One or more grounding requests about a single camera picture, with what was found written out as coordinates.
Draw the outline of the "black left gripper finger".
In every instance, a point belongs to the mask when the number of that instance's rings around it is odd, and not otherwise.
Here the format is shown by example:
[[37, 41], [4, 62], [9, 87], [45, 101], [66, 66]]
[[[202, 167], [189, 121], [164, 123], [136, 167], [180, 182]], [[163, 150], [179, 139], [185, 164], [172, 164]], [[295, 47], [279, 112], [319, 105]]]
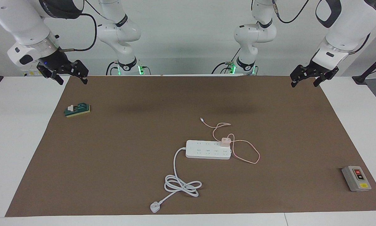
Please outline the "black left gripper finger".
[[292, 71], [292, 73], [290, 74], [290, 78], [292, 80], [291, 82], [291, 87], [294, 88], [295, 86], [297, 86], [297, 84], [304, 80], [304, 79], [307, 79], [307, 67], [306, 66], [303, 66], [303, 65], [298, 65], [296, 66], [296, 68]]
[[318, 87], [325, 80], [328, 80], [328, 77], [325, 74], [320, 74], [313, 82], [313, 86]]

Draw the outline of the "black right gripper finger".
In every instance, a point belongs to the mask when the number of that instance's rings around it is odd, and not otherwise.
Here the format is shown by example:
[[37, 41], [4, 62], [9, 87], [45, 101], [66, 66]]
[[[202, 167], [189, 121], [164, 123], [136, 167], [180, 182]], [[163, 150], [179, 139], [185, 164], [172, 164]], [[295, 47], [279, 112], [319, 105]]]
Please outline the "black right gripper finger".
[[37, 65], [37, 70], [39, 70], [44, 78], [50, 78], [58, 84], [63, 85], [64, 80], [57, 74], [56, 70], [51, 71], [41, 64]]
[[71, 75], [79, 78], [84, 85], [87, 85], [88, 73], [89, 70], [80, 60], [76, 60], [75, 62], [71, 63]]

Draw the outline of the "white power strip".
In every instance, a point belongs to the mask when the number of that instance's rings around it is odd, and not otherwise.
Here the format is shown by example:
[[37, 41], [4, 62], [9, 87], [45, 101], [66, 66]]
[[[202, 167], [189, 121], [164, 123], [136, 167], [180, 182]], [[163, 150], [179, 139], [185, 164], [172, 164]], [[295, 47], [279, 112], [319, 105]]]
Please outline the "white power strip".
[[187, 140], [185, 155], [194, 159], [229, 160], [232, 150], [219, 141]]

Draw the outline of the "green board with white connector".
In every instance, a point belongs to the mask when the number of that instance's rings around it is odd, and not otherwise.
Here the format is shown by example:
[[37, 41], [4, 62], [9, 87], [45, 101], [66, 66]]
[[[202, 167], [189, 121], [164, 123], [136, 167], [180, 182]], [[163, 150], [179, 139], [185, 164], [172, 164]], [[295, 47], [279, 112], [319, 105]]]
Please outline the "green board with white connector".
[[85, 102], [76, 104], [76, 105], [70, 105], [64, 110], [64, 115], [69, 117], [75, 117], [78, 115], [86, 114], [91, 112], [91, 106]]

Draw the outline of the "black slanted stand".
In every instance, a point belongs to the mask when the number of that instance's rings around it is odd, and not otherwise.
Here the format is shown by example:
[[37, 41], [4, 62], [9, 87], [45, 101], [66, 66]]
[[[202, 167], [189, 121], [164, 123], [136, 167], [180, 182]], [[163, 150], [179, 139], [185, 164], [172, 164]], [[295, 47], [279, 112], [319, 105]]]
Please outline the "black slanted stand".
[[376, 72], [376, 62], [374, 62], [362, 75], [352, 76], [352, 79], [357, 85], [367, 85], [365, 82], [366, 78]]

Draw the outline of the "brown table mat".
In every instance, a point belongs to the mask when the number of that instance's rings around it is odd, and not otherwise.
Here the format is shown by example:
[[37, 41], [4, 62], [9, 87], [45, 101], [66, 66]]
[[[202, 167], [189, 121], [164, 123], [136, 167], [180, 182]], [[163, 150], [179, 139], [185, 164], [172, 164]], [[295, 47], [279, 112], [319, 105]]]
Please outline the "brown table mat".
[[[67, 118], [85, 102], [91, 112]], [[330, 102], [311, 79], [288, 76], [71, 77], [6, 217], [150, 214], [168, 195], [175, 152], [212, 140], [211, 125], [260, 152], [257, 164], [176, 158], [199, 196], [178, 192], [159, 214], [376, 210], [376, 182]], [[360, 166], [372, 189], [352, 192], [341, 172]]]

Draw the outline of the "grey on-off switch box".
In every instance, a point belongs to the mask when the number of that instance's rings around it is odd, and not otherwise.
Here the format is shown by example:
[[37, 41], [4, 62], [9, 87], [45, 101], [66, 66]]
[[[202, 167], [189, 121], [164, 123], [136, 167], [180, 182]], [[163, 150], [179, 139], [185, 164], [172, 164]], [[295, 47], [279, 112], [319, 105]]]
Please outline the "grey on-off switch box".
[[341, 172], [352, 192], [369, 191], [372, 189], [360, 166], [346, 166]]

